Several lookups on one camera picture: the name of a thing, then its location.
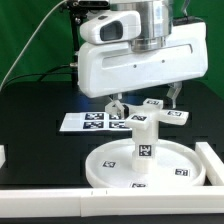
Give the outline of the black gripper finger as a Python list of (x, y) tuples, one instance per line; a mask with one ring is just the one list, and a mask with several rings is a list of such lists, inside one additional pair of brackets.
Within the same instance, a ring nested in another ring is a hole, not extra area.
[(172, 101), (172, 108), (176, 108), (176, 100), (182, 89), (181, 82), (174, 82), (169, 84), (169, 90), (167, 92), (167, 97)]
[(113, 113), (119, 115), (122, 119), (126, 119), (129, 116), (129, 108), (121, 102), (122, 94), (112, 94), (110, 99), (112, 101)]

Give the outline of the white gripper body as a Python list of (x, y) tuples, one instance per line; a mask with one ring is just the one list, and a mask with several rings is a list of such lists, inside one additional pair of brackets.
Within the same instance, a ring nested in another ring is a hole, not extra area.
[(204, 76), (208, 69), (206, 25), (175, 26), (163, 48), (134, 52), (128, 42), (85, 43), (78, 55), (78, 84), (100, 97)]

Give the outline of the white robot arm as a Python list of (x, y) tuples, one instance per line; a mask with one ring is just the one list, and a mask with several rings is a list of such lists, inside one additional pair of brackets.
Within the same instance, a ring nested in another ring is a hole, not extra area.
[(127, 91), (168, 84), (174, 100), (184, 80), (208, 69), (206, 24), (175, 22), (172, 0), (110, 0), (110, 9), (80, 27), (78, 84), (90, 98), (111, 96), (107, 113), (126, 117)]

